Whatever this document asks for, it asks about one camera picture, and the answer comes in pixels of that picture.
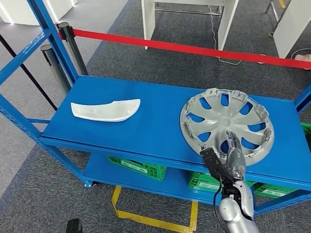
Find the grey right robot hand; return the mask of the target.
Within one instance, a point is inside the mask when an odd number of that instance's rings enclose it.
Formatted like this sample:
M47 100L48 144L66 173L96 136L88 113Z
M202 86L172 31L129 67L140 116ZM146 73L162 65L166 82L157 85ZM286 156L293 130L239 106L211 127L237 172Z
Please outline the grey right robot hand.
M226 156L221 152L220 158L229 175L221 175L223 181L232 177L237 180L244 180L246 169L246 159L242 152L242 145L238 136L232 131L226 131L227 135L228 151Z

